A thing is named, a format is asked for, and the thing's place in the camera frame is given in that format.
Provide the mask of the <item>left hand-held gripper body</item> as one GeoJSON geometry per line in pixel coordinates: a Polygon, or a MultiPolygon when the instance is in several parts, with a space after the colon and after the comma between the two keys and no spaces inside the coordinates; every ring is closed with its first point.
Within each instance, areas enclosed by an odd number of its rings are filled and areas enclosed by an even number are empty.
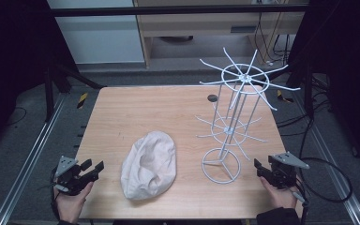
{"type": "Polygon", "coordinates": [[[81,184],[80,166],[76,158],[61,156],[53,173],[54,186],[69,196],[78,195],[86,187],[81,184]]]}

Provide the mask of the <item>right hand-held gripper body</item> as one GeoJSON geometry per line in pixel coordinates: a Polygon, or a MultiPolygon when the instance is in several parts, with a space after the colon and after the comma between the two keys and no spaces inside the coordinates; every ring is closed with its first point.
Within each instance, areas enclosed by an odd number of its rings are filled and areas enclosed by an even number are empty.
{"type": "Polygon", "coordinates": [[[296,185],[296,168],[309,169],[309,165],[290,152],[268,157],[271,166],[268,182],[279,189],[296,185]]]}

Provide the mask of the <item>person's left hand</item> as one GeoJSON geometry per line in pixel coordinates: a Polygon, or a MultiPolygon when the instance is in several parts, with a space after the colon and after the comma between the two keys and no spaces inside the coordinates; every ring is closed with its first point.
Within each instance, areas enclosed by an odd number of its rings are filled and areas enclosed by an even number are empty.
{"type": "Polygon", "coordinates": [[[76,196],[62,194],[56,187],[53,189],[59,220],[78,224],[86,197],[91,192],[93,185],[93,182],[89,182],[81,193],[76,196]]]}

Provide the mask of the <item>person's right hand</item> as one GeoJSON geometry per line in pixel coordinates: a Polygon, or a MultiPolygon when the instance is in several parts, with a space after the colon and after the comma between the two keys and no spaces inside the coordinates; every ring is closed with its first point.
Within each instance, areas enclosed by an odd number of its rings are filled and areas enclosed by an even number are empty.
{"type": "Polygon", "coordinates": [[[296,187],[286,187],[284,189],[278,189],[270,185],[264,177],[261,177],[260,181],[262,183],[262,186],[268,192],[274,208],[283,207],[294,209],[296,207],[297,199],[293,195],[294,192],[297,190],[296,187]]]}

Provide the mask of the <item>cream cloth hat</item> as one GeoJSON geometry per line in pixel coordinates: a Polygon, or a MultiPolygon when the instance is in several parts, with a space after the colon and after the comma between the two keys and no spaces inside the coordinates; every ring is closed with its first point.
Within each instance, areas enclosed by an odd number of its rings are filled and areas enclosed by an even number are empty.
{"type": "Polygon", "coordinates": [[[165,192],[176,175],[173,139],[165,132],[151,131],[132,144],[122,163],[120,182],[127,199],[141,201],[165,192]]]}

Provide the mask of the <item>yellow black striped marker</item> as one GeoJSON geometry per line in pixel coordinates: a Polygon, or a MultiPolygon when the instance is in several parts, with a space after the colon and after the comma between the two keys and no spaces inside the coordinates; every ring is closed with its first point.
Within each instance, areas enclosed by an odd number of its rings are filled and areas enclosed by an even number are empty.
{"type": "Polygon", "coordinates": [[[88,97],[88,93],[81,94],[78,104],[77,104],[77,109],[81,109],[83,107],[84,102],[86,101],[87,97],[88,97]]]}
{"type": "Polygon", "coordinates": [[[293,103],[294,102],[293,98],[284,97],[280,90],[277,90],[277,99],[280,100],[280,101],[288,102],[288,103],[293,103]]]}

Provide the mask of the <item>black metal stand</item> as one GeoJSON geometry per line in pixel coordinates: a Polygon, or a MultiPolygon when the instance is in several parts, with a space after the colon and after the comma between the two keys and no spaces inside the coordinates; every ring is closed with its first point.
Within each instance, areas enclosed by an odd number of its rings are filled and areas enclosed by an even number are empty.
{"type": "Polygon", "coordinates": [[[53,85],[56,85],[60,93],[68,93],[71,90],[71,84],[68,81],[68,77],[74,78],[93,89],[103,88],[102,84],[87,79],[79,71],[75,71],[69,67],[60,64],[48,66],[44,71],[46,122],[49,122],[53,118],[54,113],[53,85]]]}
{"type": "Polygon", "coordinates": [[[286,82],[288,87],[299,87],[304,85],[304,109],[310,119],[314,118],[313,99],[312,99],[312,66],[307,59],[295,59],[288,71],[290,77],[286,82]]]}

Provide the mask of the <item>white cabinet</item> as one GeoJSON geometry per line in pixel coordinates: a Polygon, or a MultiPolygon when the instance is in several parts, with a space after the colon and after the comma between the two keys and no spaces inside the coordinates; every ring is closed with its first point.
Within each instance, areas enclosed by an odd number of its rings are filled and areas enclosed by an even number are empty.
{"type": "MultiPolygon", "coordinates": [[[[48,0],[51,9],[126,8],[132,0],[48,0]]],[[[77,65],[143,63],[143,48],[136,17],[57,17],[77,65]]]]}

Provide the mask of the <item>black curtain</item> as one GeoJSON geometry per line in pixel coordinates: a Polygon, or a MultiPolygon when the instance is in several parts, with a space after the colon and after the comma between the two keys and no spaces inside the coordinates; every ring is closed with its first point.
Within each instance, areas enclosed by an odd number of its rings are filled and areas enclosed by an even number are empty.
{"type": "Polygon", "coordinates": [[[309,0],[290,60],[305,56],[330,80],[330,98],[360,153],[360,0],[309,0]]]}
{"type": "Polygon", "coordinates": [[[0,130],[22,92],[45,82],[50,71],[61,91],[70,84],[56,69],[77,67],[47,0],[0,0],[0,130]]]}

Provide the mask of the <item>light wooden desk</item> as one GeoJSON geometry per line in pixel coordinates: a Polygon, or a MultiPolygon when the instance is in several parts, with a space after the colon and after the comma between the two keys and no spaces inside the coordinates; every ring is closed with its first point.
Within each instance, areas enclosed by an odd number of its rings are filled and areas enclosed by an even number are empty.
{"type": "MultiPolygon", "coordinates": [[[[238,5],[288,5],[306,3],[308,0],[132,0],[135,7],[172,6],[238,6],[238,5]]],[[[151,65],[152,44],[156,38],[227,36],[247,37],[259,51],[257,60],[263,64],[274,60],[275,39],[280,35],[298,32],[302,12],[255,12],[139,15],[140,37],[145,64],[151,65]]]]}

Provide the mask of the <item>aluminium floor rail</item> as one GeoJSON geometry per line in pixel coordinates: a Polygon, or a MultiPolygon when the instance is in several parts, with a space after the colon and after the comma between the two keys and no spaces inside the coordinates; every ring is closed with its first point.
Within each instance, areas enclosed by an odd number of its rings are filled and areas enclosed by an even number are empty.
{"type": "Polygon", "coordinates": [[[58,95],[57,100],[53,105],[53,113],[51,118],[44,123],[11,189],[1,204],[0,225],[7,225],[14,208],[18,203],[18,200],[23,194],[23,190],[28,183],[31,173],[37,165],[39,156],[42,153],[44,146],[53,131],[54,125],[63,109],[66,98],[67,94],[58,95]]]}
{"type": "Polygon", "coordinates": [[[323,164],[339,196],[339,203],[344,205],[352,224],[360,225],[360,202],[353,192],[351,179],[339,168],[335,158],[329,151],[328,145],[323,139],[323,135],[314,124],[314,120],[308,117],[304,109],[302,97],[299,94],[293,94],[292,96],[294,97],[294,102],[300,112],[307,116],[303,118],[303,121],[307,124],[307,128],[303,135],[298,156],[300,158],[303,156],[306,139],[310,136],[312,138],[312,142],[314,143],[312,150],[316,151],[319,155],[318,158],[314,157],[312,160],[320,161],[323,164]]]}

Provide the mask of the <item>black horizontal frame bar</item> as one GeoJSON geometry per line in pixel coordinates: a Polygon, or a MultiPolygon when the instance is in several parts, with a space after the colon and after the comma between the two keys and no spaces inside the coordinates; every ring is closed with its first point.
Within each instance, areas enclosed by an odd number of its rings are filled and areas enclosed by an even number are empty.
{"type": "Polygon", "coordinates": [[[309,10],[309,4],[238,5],[238,6],[172,6],[172,7],[102,7],[50,9],[54,17],[172,15],[212,13],[299,12],[309,10]]]}

